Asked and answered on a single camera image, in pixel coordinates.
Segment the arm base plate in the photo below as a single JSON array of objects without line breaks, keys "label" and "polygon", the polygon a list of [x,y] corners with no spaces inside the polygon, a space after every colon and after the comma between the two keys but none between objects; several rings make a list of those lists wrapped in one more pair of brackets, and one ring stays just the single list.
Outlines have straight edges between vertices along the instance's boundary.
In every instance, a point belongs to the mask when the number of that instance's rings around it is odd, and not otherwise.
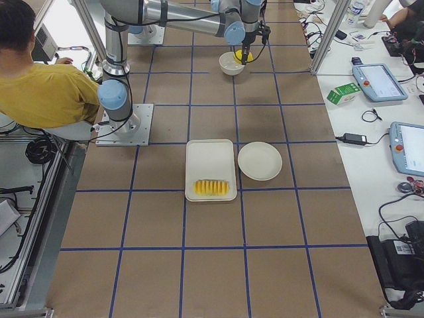
[{"label": "arm base plate", "polygon": [[157,25],[130,26],[128,33],[129,46],[162,45],[165,28]]},{"label": "arm base plate", "polygon": [[97,146],[148,146],[154,111],[153,104],[134,104],[133,114],[121,127],[122,123],[111,121],[106,111],[102,121],[106,124],[96,129]]}]

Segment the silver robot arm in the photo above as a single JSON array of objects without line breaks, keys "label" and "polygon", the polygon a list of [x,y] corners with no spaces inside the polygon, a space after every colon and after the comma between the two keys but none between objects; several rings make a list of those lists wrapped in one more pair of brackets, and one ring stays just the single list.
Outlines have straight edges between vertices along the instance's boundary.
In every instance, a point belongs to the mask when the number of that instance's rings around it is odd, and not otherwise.
[{"label": "silver robot arm", "polygon": [[262,1],[212,1],[211,10],[173,1],[102,1],[105,11],[103,82],[97,91],[109,121],[111,135],[130,139],[141,130],[139,108],[133,104],[129,83],[130,45],[160,44],[164,29],[175,28],[224,38],[241,47],[240,62],[251,63],[250,45],[258,36],[267,42],[270,29],[260,20]]}]

